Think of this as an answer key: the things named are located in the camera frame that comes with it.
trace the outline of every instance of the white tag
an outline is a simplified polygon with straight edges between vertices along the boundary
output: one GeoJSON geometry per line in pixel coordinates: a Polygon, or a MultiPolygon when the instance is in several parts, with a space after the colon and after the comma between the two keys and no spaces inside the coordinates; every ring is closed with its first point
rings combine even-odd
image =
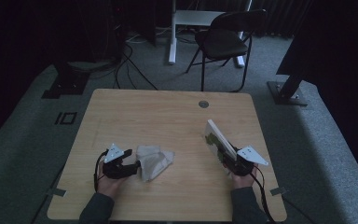
{"type": "Polygon", "coordinates": [[[113,161],[114,159],[124,155],[124,151],[121,150],[118,146],[116,146],[114,143],[112,143],[112,146],[109,148],[109,151],[107,152],[107,155],[105,157],[104,163],[108,163],[110,161],[113,161]]]}
{"type": "Polygon", "coordinates": [[[243,149],[237,151],[237,154],[247,161],[252,161],[262,165],[269,165],[269,163],[264,160],[251,146],[244,147],[243,149]]]}

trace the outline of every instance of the sleeve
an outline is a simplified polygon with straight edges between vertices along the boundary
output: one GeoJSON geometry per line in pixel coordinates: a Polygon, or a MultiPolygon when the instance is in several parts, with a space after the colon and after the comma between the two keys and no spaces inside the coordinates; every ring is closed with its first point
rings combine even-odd
{"type": "Polygon", "coordinates": [[[115,201],[101,193],[94,193],[80,214],[79,224],[106,224],[112,215],[115,201]]]}
{"type": "Polygon", "coordinates": [[[259,208],[252,188],[234,189],[231,191],[232,223],[265,224],[266,214],[259,208]]]}

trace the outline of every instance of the chair backrest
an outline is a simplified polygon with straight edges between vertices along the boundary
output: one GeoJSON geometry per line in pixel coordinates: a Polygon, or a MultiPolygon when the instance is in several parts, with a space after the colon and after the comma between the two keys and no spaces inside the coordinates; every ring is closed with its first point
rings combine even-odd
{"type": "Polygon", "coordinates": [[[267,18],[265,9],[240,12],[226,12],[211,23],[211,29],[224,29],[234,32],[253,32],[261,28],[267,18]]]}

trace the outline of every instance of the table top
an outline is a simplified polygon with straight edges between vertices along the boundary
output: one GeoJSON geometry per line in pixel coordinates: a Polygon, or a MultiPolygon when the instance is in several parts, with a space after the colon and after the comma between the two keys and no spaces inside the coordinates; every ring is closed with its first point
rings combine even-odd
{"type": "MultiPolygon", "coordinates": [[[[120,189],[114,220],[231,221],[231,180],[205,143],[212,119],[235,147],[253,146],[269,162],[265,177],[268,208],[285,220],[278,187],[252,97],[245,93],[96,90],[82,120],[48,209],[51,219],[78,219],[94,193],[92,175],[98,157],[112,143],[125,150],[157,145],[174,151],[173,164],[151,182],[131,176],[120,189]],[[208,107],[199,105],[207,102],[208,107]]],[[[254,184],[257,201],[260,190],[254,184]]]]}

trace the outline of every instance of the hand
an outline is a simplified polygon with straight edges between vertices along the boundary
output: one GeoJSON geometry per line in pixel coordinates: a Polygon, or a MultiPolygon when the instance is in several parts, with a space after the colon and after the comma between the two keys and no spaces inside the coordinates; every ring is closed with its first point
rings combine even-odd
{"type": "MultiPolygon", "coordinates": [[[[255,163],[254,166],[255,167],[252,170],[252,174],[254,176],[256,176],[257,163],[255,163]]],[[[231,173],[231,177],[232,177],[232,182],[233,182],[233,188],[234,189],[242,189],[242,188],[251,187],[255,182],[255,180],[252,178],[251,175],[239,176],[239,175],[234,175],[233,173],[231,173]]]]}
{"type": "Polygon", "coordinates": [[[127,177],[121,179],[111,179],[105,176],[103,174],[103,161],[101,161],[99,165],[97,192],[104,194],[114,200],[117,196],[118,189],[120,188],[121,184],[124,183],[124,181],[127,179],[127,177]]]}

